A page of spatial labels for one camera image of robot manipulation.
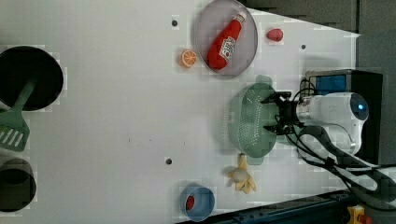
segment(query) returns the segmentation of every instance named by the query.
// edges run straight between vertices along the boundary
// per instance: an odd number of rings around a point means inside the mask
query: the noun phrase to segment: green colander
[[[262,104],[275,91],[269,77],[257,76],[256,83],[242,89],[231,102],[232,118],[229,122],[229,135],[233,144],[247,155],[250,165],[262,164],[276,142],[276,134],[263,126],[276,125],[278,115],[276,104]]]

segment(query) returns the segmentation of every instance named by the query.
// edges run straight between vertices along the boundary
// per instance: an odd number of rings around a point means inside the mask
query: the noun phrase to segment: gray floor
[[[396,29],[396,0],[239,0],[247,7],[311,21],[361,35]],[[383,150],[380,163],[396,162],[396,153]],[[374,223],[396,223],[396,212],[366,208]]]

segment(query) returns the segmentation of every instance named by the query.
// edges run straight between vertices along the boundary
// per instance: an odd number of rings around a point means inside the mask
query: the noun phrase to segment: frying pan
[[[46,51],[33,47],[15,47],[0,54],[0,101],[14,106],[30,77],[38,77],[23,110],[42,109],[52,104],[64,85],[61,66]]]

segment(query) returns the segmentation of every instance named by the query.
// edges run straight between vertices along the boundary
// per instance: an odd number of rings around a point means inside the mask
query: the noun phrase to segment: ketchup bottle
[[[247,15],[239,12],[215,39],[207,53],[207,62],[213,69],[224,68],[233,57],[233,50]]]

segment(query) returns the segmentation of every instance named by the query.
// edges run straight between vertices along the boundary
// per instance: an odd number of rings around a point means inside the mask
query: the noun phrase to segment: white table
[[[177,64],[181,50],[193,48],[191,25],[208,2],[0,0],[0,44],[44,45],[67,67],[57,104],[24,113],[28,148],[2,150],[33,165],[37,195],[28,209],[0,214],[1,223],[179,222],[187,218],[178,196],[191,181],[215,192],[212,215],[344,188],[276,144],[262,165],[249,166],[257,191],[235,192],[224,174],[239,151],[223,127],[227,104],[257,75],[295,92],[306,70],[353,68],[357,36],[251,10],[255,61],[222,80],[201,63]],[[275,27],[285,32],[283,45],[264,37]]]

